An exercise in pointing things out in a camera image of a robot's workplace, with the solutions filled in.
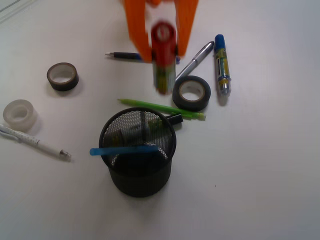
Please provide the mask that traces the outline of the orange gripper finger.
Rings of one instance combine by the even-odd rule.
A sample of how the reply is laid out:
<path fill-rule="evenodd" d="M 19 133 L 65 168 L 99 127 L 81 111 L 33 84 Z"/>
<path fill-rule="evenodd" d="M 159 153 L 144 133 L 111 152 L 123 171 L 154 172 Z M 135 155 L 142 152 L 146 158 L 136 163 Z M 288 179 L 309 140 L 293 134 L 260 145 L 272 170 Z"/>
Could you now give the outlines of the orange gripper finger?
<path fill-rule="evenodd" d="M 198 0 L 175 0 L 176 30 L 177 30 L 177 55 L 183 57 L 186 54 Z"/>
<path fill-rule="evenodd" d="M 145 25 L 146 2 L 144 0 L 125 0 L 124 10 L 126 15 L 128 34 L 141 58 L 151 62 L 152 48 Z"/>

